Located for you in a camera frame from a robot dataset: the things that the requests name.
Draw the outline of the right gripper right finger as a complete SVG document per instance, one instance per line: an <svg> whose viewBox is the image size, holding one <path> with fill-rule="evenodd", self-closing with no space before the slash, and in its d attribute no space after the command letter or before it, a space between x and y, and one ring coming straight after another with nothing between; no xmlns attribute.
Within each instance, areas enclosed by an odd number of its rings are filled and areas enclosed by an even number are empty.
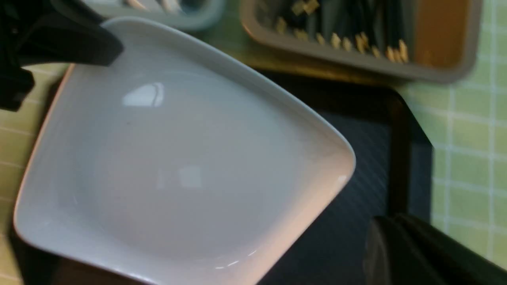
<svg viewBox="0 0 507 285"><path fill-rule="evenodd" d="M366 237L368 285L505 285L506 270L417 217L374 217Z"/></svg>

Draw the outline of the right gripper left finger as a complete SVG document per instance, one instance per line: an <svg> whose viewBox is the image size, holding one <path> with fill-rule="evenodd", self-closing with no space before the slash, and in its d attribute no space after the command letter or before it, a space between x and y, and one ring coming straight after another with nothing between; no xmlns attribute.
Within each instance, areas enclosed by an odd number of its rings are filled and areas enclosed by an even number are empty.
<svg viewBox="0 0 507 285"><path fill-rule="evenodd" d="M46 63L109 66L122 43L81 0L0 2L0 106L16 112L35 86L24 67Z"/></svg>

